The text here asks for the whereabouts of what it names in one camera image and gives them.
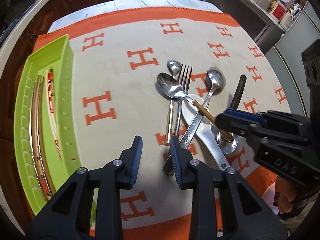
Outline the person right hand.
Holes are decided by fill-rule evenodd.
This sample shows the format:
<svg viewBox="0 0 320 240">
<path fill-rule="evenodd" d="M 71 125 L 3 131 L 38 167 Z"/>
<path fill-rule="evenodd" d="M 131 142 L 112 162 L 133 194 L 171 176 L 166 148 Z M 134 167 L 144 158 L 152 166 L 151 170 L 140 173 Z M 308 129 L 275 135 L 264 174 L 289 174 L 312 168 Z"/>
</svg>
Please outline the person right hand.
<svg viewBox="0 0 320 240">
<path fill-rule="evenodd" d="M 293 201 L 297 195 L 294 185 L 278 177 L 276 180 L 276 192 L 279 194 L 278 210 L 280 214 L 290 212 L 293 209 Z"/>
</svg>

